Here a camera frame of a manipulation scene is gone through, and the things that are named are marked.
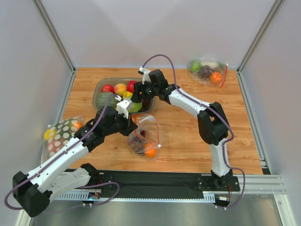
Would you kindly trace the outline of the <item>fake green cabbage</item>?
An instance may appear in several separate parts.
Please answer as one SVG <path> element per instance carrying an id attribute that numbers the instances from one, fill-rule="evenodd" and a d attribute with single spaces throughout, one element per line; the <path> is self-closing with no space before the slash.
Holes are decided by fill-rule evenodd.
<path id="1" fill-rule="evenodd" d="M 141 110 L 142 106 L 143 106 L 142 102 L 139 102 L 139 103 L 132 102 L 131 103 L 131 107 L 130 107 L 130 109 L 128 111 L 130 113 L 139 112 Z"/>

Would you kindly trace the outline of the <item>clear zip bag orange seal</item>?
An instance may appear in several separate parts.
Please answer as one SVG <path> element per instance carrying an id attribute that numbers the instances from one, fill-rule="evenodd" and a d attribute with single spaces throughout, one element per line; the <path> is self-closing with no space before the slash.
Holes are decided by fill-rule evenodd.
<path id="1" fill-rule="evenodd" d="M 133 122 L 135 122 L 138 126 L 138 128 L 135 130 L 136 131 L 135 133 L 137 134 L 139 131 L 145 130 L 146 131 L 145 142 L 146 143 L 153 142 L 156 144 L 157 152 L 155 157 L 157 157 L 159 150 L 162 148 L 162 143 L 163 143 L 161 127 L 157 119 L 153 115 L 148 113 L 136 114 L 132 117 L 132 119 Z"/>

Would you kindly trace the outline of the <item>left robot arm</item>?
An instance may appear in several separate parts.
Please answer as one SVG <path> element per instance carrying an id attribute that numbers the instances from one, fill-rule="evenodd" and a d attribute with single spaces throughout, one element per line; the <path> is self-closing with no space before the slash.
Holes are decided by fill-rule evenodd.
<path id="1" fill-rule="evenodd" d="M 13 176 L 13 197 L 32 218 L 65 192 L 100 186 L 98 170 L 89 163 L 82 164 L 72 173 L 64 175 L 63 172 L 102 144 L 107 136 L 115 133 L 129 136 L 137 128 L 131 114 L 118 113 L 111 106 L 103 107 L 42 165 L 26 174 L 16 173 Z"/>

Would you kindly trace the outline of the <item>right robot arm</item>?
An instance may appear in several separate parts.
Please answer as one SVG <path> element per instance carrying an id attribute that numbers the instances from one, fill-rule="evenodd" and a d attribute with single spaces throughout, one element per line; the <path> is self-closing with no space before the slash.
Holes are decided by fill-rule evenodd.
<path id="1" fill-rule="evenodd" d="M 176 84 L 169 84 L 161 70 L 150 71 L 140 67 L 142 81 L 135 83 L 131 100 L 135 103 L 158 97 L 170 105 L 190 113 L 198 121 L 200 137 L 210 147 L 212 169 L 209 182 L 216 188 L 223 188 L 233 176 L 227 154 L 227 137 L 230 126 L 222 106 L 201 101 Z"/>

